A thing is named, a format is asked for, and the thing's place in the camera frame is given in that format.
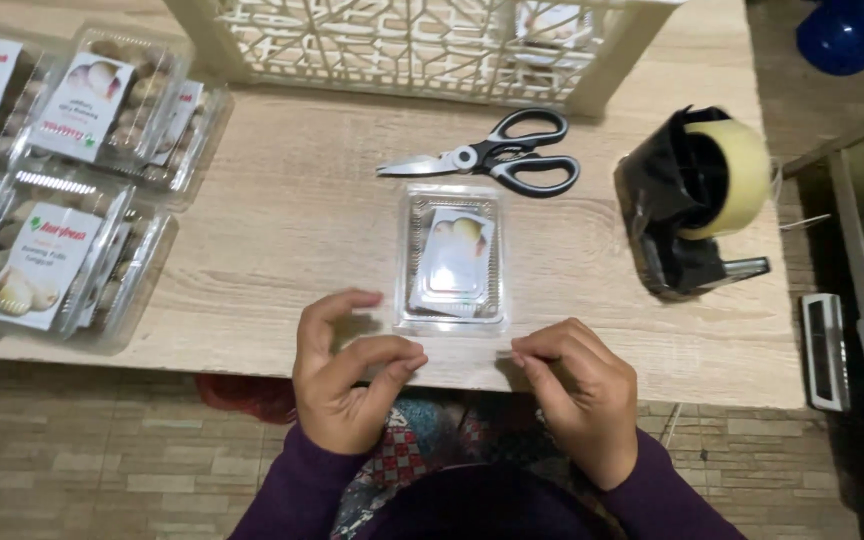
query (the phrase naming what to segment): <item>lattice pattern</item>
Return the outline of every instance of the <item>lattice pattern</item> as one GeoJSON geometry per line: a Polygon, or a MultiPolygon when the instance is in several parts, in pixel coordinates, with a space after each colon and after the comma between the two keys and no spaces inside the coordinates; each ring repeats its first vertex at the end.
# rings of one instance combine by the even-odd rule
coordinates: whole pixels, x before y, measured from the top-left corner
{"type": "Polygon", "coordinates": [[[584,2],[568,7],[565,17],[549,16],[562,6],[507,0],[222,0],[217,11],[261,82],[561,107],[625,5],[584,2]],[[549,45],[566,41],[577,45],[549,45]]]}

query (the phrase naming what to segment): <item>hand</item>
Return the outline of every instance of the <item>hand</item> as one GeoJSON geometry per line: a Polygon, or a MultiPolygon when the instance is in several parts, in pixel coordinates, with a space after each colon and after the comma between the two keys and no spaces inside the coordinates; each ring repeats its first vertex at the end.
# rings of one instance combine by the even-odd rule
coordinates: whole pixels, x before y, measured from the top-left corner
{"type": "Polygon", "coordinates": [[[636,370],[575,318],[512,339],[511,350],[558,447],[599,488],[625,482],[639,458],[636,370]],[[540,358],[561,360],[578,389],[567,392],[540,358]]]}
{"type": "Polygon", "coordinates": [[[319,448],[335,454],[364,454],[373,448],[392,402],[428,362],[422,345],[397,335],[360,337],[331,354],[335,321],[381,301],[381,293],[347,289],[309,305],[298,321],[292,370],[298,423],[319,448]],[[368,387],[353,388],[371,365],[384,367],[368,387]]]}

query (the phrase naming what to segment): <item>purple sleeve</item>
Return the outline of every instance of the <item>purple sleeve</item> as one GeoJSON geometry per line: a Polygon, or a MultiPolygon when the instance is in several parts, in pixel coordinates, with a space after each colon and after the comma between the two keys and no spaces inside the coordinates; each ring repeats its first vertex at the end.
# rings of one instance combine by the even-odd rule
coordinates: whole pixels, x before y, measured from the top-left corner
{"type": "Polygon", "coordinates": [[[641,429],[635,468],[600,501],[631,540],[744,538],[679,476],[659,441],[641,429]]]}
{"type": "Polygon", "coordinates": [[[329,538],[342,493],[368,460],[367,453],[342,455],[319,448],[296,423],[228,539],[329,538]]]}

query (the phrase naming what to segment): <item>blue bottle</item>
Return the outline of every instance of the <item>blue bottle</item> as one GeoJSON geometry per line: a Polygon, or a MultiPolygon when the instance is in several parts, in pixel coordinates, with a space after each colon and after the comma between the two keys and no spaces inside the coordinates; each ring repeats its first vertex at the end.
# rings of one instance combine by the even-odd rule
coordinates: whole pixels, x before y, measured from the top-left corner
{"type": "Polygon", "coordinates": [[[798,52],[830,75],[864,69],[864,0],[825,0],[798,25],[798,52]]]}

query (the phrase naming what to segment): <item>wooden surface grain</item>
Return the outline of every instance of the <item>wooden surface grain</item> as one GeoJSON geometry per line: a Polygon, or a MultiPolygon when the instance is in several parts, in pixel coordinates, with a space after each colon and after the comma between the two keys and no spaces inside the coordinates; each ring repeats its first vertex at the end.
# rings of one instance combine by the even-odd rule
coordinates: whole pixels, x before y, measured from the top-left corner
{"type": "MultiPolygon", "coordinates": [[[[0,21],[71,36],[86,18],[179,30],[157,2],[0,0],[0,21]]],[[[479,141],[508,113],[477,105],[250,87],[236,107],[135,337],[114,356],[16,338],[1,359],[288,376],[300,311],[355,285],[392,294],[403,180],[383,160],[479,141]]],[[[512,325],[503,339],[424,339],[430,362],[413,383],[527,387],[497,361],[508,338],[569,316],[638,371],[639,397],[798,408],[804,404],[786,267],[770,202],[720,240],[726,258],[767,256],[771,274],[699,300],[663,304],[636,277],[612,171],[674,110],[720,105],[762,129],[740,0],[681,7],[611,100],[601,122],[572,119],[555,153],[582,164],[563,196],[505,199],[512,325]]],[[[490,185],[488,177],[436,178],[490,185]]],[[[375,313],[388,331],[391,303],[375,313]]]]}

